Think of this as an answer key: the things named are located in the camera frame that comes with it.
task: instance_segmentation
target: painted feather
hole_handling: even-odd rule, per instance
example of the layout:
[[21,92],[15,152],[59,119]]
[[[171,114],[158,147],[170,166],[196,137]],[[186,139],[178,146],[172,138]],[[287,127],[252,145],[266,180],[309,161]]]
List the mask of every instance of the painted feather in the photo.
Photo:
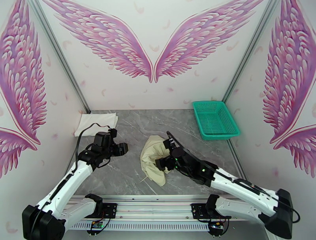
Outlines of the painted feather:
[[144,75],[152,82],[152,64],[136,35],[119,18],[68,0],[43,0],[61,25],[101,59],[132,78]]
[[183,74],[215,52],[249,21],[255,13],[252,9],[262,1],[233,0],[184,20],[155,64],[155,82],[163,75]]
[[23,135],[40,144],[36,130],[45,123],[44,73],[34,24],[25,0],[17,0],[0,41],[0,88]]
[[296,0],[282,0],[272,29],[263,113],[274,127],[274,143],[295,125],[315,83],[316,43]]
[[25,136],[13,130],[0,127],[0,178],[7,174],[12,167],[17,167],[21,151],[31,148],[37,150],[35,145]]
[[274,149],[280,147],[291,151],[295,167],[300,166],[313,178],[316,176],[316,124],[290,132]]

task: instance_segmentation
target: beige cloth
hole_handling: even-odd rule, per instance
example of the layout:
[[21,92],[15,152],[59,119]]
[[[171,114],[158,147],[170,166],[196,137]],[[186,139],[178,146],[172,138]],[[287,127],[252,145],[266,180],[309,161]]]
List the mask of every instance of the beige cloth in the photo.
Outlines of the beige cloth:
[[141,151],[141,169],[149,179],[159,186],[165,185],[165,173],[170,172],[168,170],[160,171],[155,163],[156,159],[167,157],[170,154],[169,150],[165,148],[163,141],[162,137],[152,135],[148,138]]

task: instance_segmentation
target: gray marble surface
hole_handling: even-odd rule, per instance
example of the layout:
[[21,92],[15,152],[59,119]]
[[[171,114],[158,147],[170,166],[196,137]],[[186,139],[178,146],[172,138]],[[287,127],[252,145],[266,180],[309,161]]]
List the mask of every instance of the gray marble surface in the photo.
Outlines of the gray marble surface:
[[[129,151],[113,157],[107,167],[96,169],[79,187],[76,194],[85,195],[166,195],[166,194],[222,194],[223,192],[193,182],[177,171],[166,175],[166,184],[158,186],[146,178],[141,170],[140,154],[150,135],[167,138],[170,131],[186,148],[202,160],[211,161],[238,176],[233,156],[226,141],[203,141],[193,110],[123,110],[93,111],[94,114],[117,113],[116,143],[126,142]],[[80,151],[93,142],[94,137],[81,139]]]

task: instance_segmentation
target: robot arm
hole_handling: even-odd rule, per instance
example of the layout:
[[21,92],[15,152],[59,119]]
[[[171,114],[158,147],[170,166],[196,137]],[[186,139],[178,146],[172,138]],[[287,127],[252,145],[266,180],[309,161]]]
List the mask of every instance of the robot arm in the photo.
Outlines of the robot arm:
[[170,132],[167,132],[167,135],[169,139],[164,141],[164,145],[166,149],[169,149],[170,155],[156,160],[156,166],[160,170],[176,169],[198,184],[220,189],[245,201],[230,201],[218,195],[211,195],[204,206],[207,214],[204,214],[203,209],[193,209],[197,219],[238,217],[254,220],[264,224],[268,231],[277,236],[286,239],[292,238],[292,223],[298,222],[300,216],[298,215],[297,221],[292,221],[295,210],[289,192],[283,189],[275,192],[237,178],[213,163],[198,159],[184,148]]
[[115,144],[115,129],[99,132],[91,150],[82,151],[68,173],[36,206],[28,205],[22,213],[23,236],[28,240],[62,239],[75,223],[93,213],[100,214],[102,198],[88,194],[78,204],[64,210],[81,183],[96,169],[104,167],[111,156],[122,156],[128,151],[126,143]]

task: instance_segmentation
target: green basket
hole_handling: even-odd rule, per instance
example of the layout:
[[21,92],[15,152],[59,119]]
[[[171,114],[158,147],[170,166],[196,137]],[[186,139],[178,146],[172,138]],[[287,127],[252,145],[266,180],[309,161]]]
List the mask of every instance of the green basket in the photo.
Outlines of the green basket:
[[193,102],[193,109],[203,140],[227,140],[240,135],[239,128],[222,101]]

